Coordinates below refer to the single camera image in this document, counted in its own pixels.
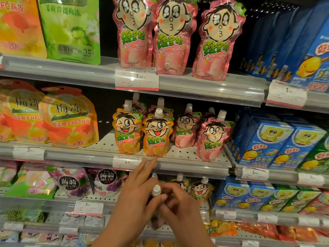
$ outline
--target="hand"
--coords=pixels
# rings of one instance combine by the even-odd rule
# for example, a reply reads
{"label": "hand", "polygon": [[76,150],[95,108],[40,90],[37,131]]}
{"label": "hand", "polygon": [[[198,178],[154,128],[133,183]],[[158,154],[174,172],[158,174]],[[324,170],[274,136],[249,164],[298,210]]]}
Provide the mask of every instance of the hand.
{"label": "hand", "polygon": [[152,158],[145,167],[146,161],[143,159],[126,179],[111,219],[92,247],[127,247],[142,233],[156,209],[167,199],[166,194],[161,194],[146,205],[154,186],[160,185],[156,178],[148,179],[157,158]]}
{"label": "hand", "polygon": [[203,225],[197,201],[177,183],[162,184],[162,190],[167,189],[172,190],[176,198],[162,204],[160,213],[180,244],[183,247],[215,247]]}

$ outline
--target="white spout cap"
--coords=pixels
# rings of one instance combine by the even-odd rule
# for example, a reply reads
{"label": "white spout cap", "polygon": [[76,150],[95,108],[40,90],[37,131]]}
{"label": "white spout cap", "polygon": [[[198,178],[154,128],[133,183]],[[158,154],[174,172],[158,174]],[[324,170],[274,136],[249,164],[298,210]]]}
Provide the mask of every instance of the white spout cap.
{"label": "white spout cap", "polygon": [[152,196],[158,196],[161,194],[161,187],[159,185],[155,185],[152,190]]}
{"label": "white spout cap", "polygon": [[154,117],[157,119],[162,119],[163,118],[163,111],[161,108],[157,108],[154,113]]}
{"label": "white spout cap", "polygon": [[191,104],[191,103],[188,103],[188,104],[186,105],[185,112],[192,112],[192,104]]}
{"label": "white spout cap", "polygon": [[160,97],[158,99],[158,108],[164,109],[164,106],[165,106],[164,104],[165,104],[164,99]]}
{"label": "white spout cap", "polygon": [[135,102],[139,101],[139,93],[134,93],[133,101],[135,101]]}
{"label": "white spout cap", "polygon": [[208,112],[215,114],[215,109],[213,107],[209,107]]}
{"label": "white spout cap", "polygon": [[201,179],[201,183],[203,183],[203,184],[208,184],[208,182],[209,182],[208,178]]}
{"label": "white spout cap", "polygon": [[179,182],[183,181],[183,175],[182,174],[178,174],[176,179]]}
{"label": "white spout cap", "polygon": [[218,113],[217,119],[218,120],[225,120],[226,117],[226,111],[225,110],[220,110],[220,112]]}
{"label": "white spout cap", "polygon": [[124,109],[126,111],[129,111],[129,112],[133,111],[133,101],[132,100],[125,100]]}

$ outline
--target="cartoon eye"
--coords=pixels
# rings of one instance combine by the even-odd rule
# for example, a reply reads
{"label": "cartoon eye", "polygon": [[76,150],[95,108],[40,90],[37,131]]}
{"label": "cartoon eye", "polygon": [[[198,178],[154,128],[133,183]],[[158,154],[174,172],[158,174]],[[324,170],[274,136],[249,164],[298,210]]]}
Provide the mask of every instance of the cartoon eye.
{"label": "cartoon eye", "polygon": [[228,12],[226,12],[226,13],[223,15],[222,24],[223,24],[224,26],[228,25],[229,20],[230,20],[230,15],[228,14]]}
{"label": "cartoon eye", "polygon": [[214,25],[218,25],[220,23],[220,14],[214,15],[214,17],[212,18],[212,23]]}
{"label": "cartoon eye", "polygon": [[124,121],[124,125],[125,125],[125,126],[129,126],[129,125],[130,125],[130,120],[125,120],[125,121]]}
{"label": "cartoon eye", "polygon": [[168,18],[168,16],[170,15],[170,7],[169,7],[169,5],[166,5],[163,8],[162,15],[163,15],[164,18]]}
{"label": "cartoon eye", "polygon": [[137,2],[136,0],[133,0],[131,2],[131,7],[135,13],[139,12],[139,2]]}
{"label": "cartoon eye", "polygon": [[172,16],[177,18],[179,16],[179,12],[180,12],[180,7],[179,5],[175,5],[174,7],[172,7]]}
{"label": "cartoon eye", "polygon": [[158,122],[158,128],[162,128],[163,127],[163,124],[162,124],[162,122]]}
{"label": "cartoon eye", "polygon": [[122,7],[123,7],[123,10],[128,13],[129,12],[129,2],[127,0],[123,0],[122,1]]}

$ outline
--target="human hand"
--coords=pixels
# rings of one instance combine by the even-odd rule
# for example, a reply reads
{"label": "human hand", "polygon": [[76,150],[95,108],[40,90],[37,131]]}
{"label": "human hand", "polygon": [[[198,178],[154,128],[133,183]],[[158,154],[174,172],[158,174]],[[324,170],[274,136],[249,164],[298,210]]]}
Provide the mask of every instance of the human hand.
{"label": "human hand", "polygon": [[148,179],[157,158],[146,164],[146,159],[126,179],[108,225],[94,241],[92,247],[127,247],[144,230],[156,209],[167,199],[161,194],[147,200],[156,184],[156,178]]}
{"label": "human hand", "polygon": [[183,247],[214,247],[203,225],[198,202],[177,183],[162,184],[162,190],[172,190],[175,194],[175,198],[160,206],[160,213],[180,244]]}

